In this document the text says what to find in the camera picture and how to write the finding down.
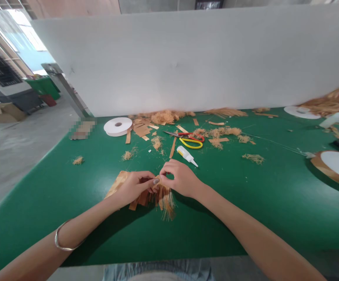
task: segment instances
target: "hand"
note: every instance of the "hand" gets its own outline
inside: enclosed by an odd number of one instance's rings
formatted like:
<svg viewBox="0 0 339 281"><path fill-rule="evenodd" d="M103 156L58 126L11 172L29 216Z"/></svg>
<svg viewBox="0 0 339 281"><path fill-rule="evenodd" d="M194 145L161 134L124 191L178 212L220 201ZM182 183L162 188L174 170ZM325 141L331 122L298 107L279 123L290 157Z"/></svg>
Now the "hand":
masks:
<svg viewBox="0 0 339 281"><path fill-rule="evenodd" d="M159 182L152 172L131 172L123 185L114 193L121 207L130 204L146 189L152 193L152 187Z"/></svg>
<svg viewBox="0 0 339 281"><path fill-rule="evenodd" d="M167 173L174 175L175 179L170 180L166 177ZM167 187L170 187L176 190L181 195L195 197L204 186L206 186L202 181L200 181L193 171L185 164L171 159L169 162L166 162L160 172L161 180L163 184Z"/></svg>

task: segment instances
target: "cardboard box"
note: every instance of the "cardboard box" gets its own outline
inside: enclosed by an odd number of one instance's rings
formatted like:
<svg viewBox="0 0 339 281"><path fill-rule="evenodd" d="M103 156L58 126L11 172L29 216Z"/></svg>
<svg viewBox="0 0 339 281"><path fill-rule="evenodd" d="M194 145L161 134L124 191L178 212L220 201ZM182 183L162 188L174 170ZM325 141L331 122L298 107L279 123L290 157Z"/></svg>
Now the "cardboard box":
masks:
<svg viewBox="0 0 339 281"><path fill-rule="evenodd" d="M0 103L0 123L20 122L26 114L12 103Z"/></svg>

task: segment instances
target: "bracelet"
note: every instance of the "bracelet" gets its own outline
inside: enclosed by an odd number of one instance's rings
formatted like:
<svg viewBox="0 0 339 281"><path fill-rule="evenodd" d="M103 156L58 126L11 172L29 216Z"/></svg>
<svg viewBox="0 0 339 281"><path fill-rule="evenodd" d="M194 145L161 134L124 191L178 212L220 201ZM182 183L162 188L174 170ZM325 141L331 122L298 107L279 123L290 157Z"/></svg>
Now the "bracelet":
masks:
<svg viewBox="0 0 339 281"><path fill-rule="evenodd" d="M73 250L77 249L82 243L85 242L85 240L82 241L82 242L81 242L77 247L75 247L75 248L64 248L64 247L62 247L62 246L59 245L59 241L58 241L58 233L59 233L59 230L62 228L63 225L65 225L65 224L66 224L67 222L69 222L69 221L70 221L70 220L67 220L66 222L64 222L61 226L59 226L59 227L57 228L57 230L56 230L56 232L55 232L55 246L56 246L57 248L59 248L60 250L62 250L62 251L67 251L67 252L73 251Z"/></svg>

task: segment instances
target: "glue bottle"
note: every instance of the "glue bottle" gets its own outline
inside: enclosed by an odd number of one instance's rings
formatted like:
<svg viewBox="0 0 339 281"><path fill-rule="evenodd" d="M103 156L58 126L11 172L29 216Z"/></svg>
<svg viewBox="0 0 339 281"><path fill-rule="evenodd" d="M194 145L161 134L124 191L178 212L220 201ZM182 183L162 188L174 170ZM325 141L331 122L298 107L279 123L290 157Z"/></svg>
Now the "glue bottle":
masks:
<svg viewBox="0 0 339 281"><path fill-rule="evenodd" d="M190 153L183 147L183 146L178 146L176 151L184 157L185 160L187 160L188 162L193 163L196 167L198 167L198 165L196 164L196 162L194 162L194 157L190 155Z"/></svg>
<svg viewBox="0 0 339 281"><path fill-rule="evenodd" d="M321 126L322 128L328 128L329 126L335 124L336 122L339 122L339 112L328 117L326 120L320 123L319 126Z"/></svg>

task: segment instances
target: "yellow scissors handle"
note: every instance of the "yellow scissors handle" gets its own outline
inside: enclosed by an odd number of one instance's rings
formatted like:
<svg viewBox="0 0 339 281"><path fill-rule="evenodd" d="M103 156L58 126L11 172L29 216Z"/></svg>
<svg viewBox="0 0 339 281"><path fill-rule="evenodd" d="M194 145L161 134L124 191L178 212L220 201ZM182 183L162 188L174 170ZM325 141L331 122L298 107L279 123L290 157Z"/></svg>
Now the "yellow scissors handle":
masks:
<svg viewBox="0 0 339 281"><path fill-rule="evenodd" d="M179 138L179 139L186 147L191 148L191 149L200 149L203 146L203 143L199 142L198 140L183 139L183 138ZM190 146L185 142L195 142L195 143L198 143L200 146Z"/></svg>

